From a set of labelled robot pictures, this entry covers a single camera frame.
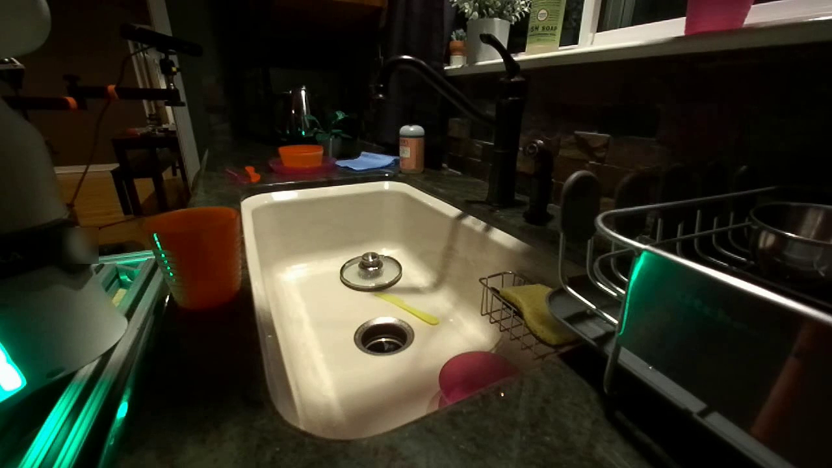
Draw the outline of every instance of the sink basin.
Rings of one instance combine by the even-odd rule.
[[[499,340],[480,314],[478,279],[552,279],[556,266],[405,182],[253,196],[243,227],[271,400],[326,439],[374,438],[438,412],[443,365]],[[400,262],[400,282],[386,288],[395,301],[340,282],[363,252]]]

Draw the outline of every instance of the countertop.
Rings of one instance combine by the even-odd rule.
[[[217,155],[193,190],[194,205],[236,205],[248,190],[227,170],[258,164],[261,145]],[[427,171],[409,181],[445,200],[474,205],[503,230],[556,247],[552,227],[522,223],[522,205],[475,209],[483,182]],[[600,398],[604,357],[578,347],[448,412],[370,439],[317,439],[274,408],[244,285],[217,312],[163,309],[145,351],[116,467],[708,467],[744,464],[635,381],[617,405]]]

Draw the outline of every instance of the yellow sponge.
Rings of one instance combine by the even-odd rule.
[[[544,285],[521,285],[499,288],[499,295],[522,312],[522,320],[531,334],[535,334],[548,347],[564,347],[578,335],[548,314],[552,292],[553,288]]]

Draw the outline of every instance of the bottle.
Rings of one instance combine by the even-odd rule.
[[[397,170],[422,171],[425,170],[425,127],[404,125],[397,130]]]

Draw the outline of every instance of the faucet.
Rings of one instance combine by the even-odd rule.
[[[449,83],[448,75],[438,73],[432,65],[427,65],[418,57],[397,54],[386,62],[376,80],[376,100],[386,100],[387,83],[395,70],[409,69],[413,70],[425,83],[428,83],[438,93],[443,93],[453,108],[458,108],[464,114],[475,121],[478,125],[493,130],[493,155],[488,168],[488,196],[486,204],[493,209],[514,205],[514,177],[518,177],[518,152],[521,152],[521,122],[522,122],[522,108],[525,108],[525,79],[521,75],[521,65],[514,57],[499,45],[496,38],[480,35],[480,43],[493,47],[503,57],[504,75],[503,96],[496,103],[496,113],[483,114],[478,113],[465,93],[454,83]]]

